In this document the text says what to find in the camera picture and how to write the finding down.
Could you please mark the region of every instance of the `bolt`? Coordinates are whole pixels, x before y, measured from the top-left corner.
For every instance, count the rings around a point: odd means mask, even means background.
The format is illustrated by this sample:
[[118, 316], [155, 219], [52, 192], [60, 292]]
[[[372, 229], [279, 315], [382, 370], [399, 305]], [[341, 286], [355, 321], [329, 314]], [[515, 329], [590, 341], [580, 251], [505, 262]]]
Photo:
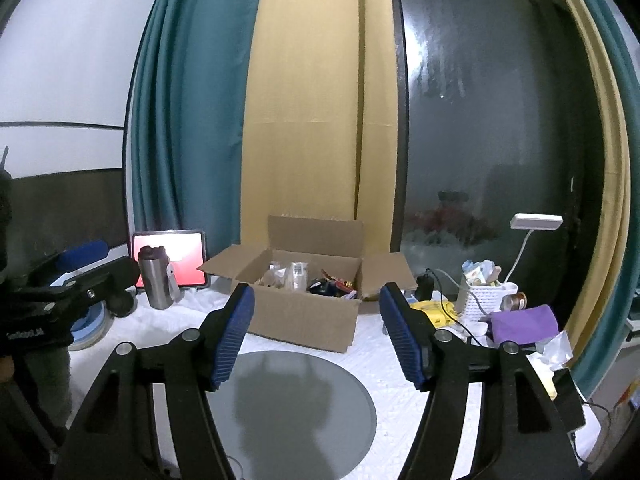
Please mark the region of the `bolt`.
[[502, 349], [507, 352], [507, 354], [511, 355], [516, 355], [520, 351], [518, 344], [513, 341], [505, 341], [502, 343]]
[[133, 350], [133, 346], [131, 343], [120, 343], [116, 346], [116, 354], [118, 355], [127, 355], [129, 352]]
[[200, 337], [200, 331], [197, 328], [188, 328], [182, 332], [182, 339], [185, 341], [196, 341]]
[[453, 334], [449, 330], [436, 330], [435, 338], [441, 343], [448, 343], [453, 339]]

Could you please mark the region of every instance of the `white lamp head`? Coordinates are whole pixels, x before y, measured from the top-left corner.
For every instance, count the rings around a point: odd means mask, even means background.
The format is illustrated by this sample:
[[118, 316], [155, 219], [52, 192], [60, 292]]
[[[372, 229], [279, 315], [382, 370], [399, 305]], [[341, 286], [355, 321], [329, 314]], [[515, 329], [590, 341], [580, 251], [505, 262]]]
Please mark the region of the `white lamp head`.
[[533, 213], [516, 213], [511, 219], [511, 229], [536, 231], [555, 231], [562, 225], [560, 215], [537, 215]]

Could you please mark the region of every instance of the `curtain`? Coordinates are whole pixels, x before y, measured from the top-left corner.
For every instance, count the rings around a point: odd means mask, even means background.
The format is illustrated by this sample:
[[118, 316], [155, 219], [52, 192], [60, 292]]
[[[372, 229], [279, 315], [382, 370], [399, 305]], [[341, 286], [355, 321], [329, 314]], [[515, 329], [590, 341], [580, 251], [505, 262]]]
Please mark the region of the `curtain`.
[[267, 217], [364, 222], [388, 251], [398, 96], [391, 0], [260, 0], [242, 142], [242, 243]]
[[132, 100], [137, 230], [240, 235], [244, 95], [259, 0], [156, 0]]
[[572, 371], [590, 396], [613, 363], [626, 335], [625, 321], [640, 276], [640, 88], [625, 39], [606, 0], [584, 0], [607, 48], [625, 110], [631, 167], [631, 208], [626, 250], [613, 295]]
[[587, 51], [604, 141], [600, 227], [587, 278], [565, 326], [580, 358], [602, 316], [622, 266], [630, 209], [630, 166], [620, 91], [598, 27], [584, 0], [565, 0]]

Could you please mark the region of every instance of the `yellow package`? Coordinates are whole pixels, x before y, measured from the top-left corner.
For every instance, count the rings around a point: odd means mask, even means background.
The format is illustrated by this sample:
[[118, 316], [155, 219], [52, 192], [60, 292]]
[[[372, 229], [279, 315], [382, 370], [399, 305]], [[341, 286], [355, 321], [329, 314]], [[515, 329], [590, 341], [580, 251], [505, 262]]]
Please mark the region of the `yellow package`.
[[453, 319], [444, 314], [440, 301], [418, 301], [417, 303], [409, 304], [409, 306], [415, 310], [424, 312], [436, 328], [454, 324], [454, 319], [458, 318], [458, 313], [450, 301], [444, 301], [444, 310], [446, 310]]

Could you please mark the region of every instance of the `gray round mat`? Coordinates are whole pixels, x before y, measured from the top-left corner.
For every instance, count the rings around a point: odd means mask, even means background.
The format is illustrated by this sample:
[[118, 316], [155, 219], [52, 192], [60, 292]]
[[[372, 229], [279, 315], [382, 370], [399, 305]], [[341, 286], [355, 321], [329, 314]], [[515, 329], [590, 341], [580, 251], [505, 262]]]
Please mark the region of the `gray round mat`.
[[207, 395], [225, 452], [244, 480], [340, 479], [376, 434], [376, 409], [360, 381], [307, 354], [239, 355], [231, 378]]

